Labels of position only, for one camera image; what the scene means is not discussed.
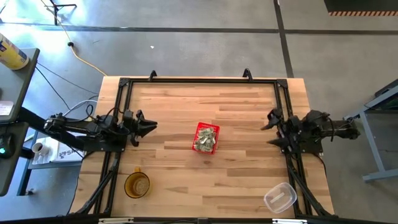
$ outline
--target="wooden table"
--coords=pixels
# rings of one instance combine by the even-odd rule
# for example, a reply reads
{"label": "wooden table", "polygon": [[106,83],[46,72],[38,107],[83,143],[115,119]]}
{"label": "wooden table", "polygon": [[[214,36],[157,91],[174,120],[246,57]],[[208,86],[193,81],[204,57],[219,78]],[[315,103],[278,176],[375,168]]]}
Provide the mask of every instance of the wooden table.
{"label": "wooden table", "polygon": [[[104,77],[96,114],[106,114],[114,106],[119,78]],[[287,80],[293,112],[302,118],[310,110],[304,81]],[[294,217],[292,207],[274,214],[263,201],[271,188],[289,182],[285,157],[278,147],[266,143],[276,138],[276,130],[259,130],[275,107],[274,89],[267,84],[134,84],[130,110],[142,110],[159,124],[139,147],[127,143],[112,217]],[[191,150],[199,121],[221,127],[214,155]],[[81,208],[97,187],[103,157],[104,153],[96,152],[83,161],[71,212]],[[303,163],[309,189],[333,213],[321,162],[304,154]],[[124,192],[124,182],[136,166],[149,176],[152,190],[131,199]],[[107,193],[105,189],[103,207]]]}

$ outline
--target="yellow can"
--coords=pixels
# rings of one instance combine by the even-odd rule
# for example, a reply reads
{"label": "yellow can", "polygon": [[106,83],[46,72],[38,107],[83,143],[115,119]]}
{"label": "yellow can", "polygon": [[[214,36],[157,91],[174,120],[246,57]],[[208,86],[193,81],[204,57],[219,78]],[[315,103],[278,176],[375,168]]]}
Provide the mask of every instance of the yellow can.
{"label": "yellow can", "polygon": [[0,62],[11,70],[18,70],[27,65],[29,57],[0,34]]}

